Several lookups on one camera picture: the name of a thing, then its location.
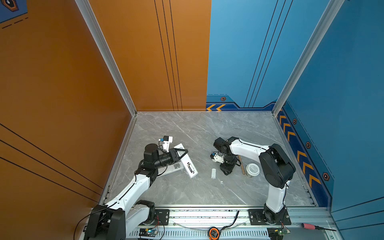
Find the white remote control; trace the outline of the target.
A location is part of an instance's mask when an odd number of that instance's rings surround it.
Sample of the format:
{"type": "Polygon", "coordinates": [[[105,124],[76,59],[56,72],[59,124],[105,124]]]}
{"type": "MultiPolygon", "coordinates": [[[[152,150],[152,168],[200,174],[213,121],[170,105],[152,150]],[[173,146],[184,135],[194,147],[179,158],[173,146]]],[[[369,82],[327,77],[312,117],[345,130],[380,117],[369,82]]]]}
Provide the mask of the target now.
{"type": "MultiPolygon", "coordinates": [[[[174,149],[185,149],[185,148],[183,144],[178,144],[174,147],[174,149]]],[[[183,164],[184,169],[186,170],[187,174],[191,179],[198,175],[198,170],[196,169],[188,153],[181,159],[181,163],[183,164]]]]}

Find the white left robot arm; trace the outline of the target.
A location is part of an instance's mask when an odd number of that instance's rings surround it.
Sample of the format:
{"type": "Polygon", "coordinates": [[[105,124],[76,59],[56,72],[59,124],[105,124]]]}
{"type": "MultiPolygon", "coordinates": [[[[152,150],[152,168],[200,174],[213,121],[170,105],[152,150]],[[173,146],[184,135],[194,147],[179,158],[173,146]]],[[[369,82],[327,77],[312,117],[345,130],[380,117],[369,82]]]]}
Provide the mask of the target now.
{"type": "Polygon", "coordinates": [[[145,147],[144,159],[140,161],[131,182],[106,205],[97,205],[88,218],[85,240],[125,240],[141,223],[150,224],[155,219],[155,204],[140,201],[157,177],[159,168],[179,162],[188,150],[172,148],[160,154],[156,144],[145,147]]]}

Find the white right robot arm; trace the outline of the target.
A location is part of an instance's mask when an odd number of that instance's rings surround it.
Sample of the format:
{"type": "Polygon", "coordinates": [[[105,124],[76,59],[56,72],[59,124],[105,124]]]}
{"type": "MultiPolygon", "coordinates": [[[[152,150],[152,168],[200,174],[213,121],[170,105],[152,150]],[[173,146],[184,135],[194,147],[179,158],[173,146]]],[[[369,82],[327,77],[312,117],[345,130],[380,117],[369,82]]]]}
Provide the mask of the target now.
{"type": "Polygon", "coordinates": [[[217,138],[214,142],[216,152],[211,154],[214,162],[220,163],[220,170],[227,176],[235,166],[240,166],[240,156],[261,164],[265,179],[269,183],[267,201],[262,216],[268,225],[290,225],[291,220],[286,207],[286,195],[296,167],[278,144],[261,146],[245,142],[237,137],[227,140],[217,138]]]}

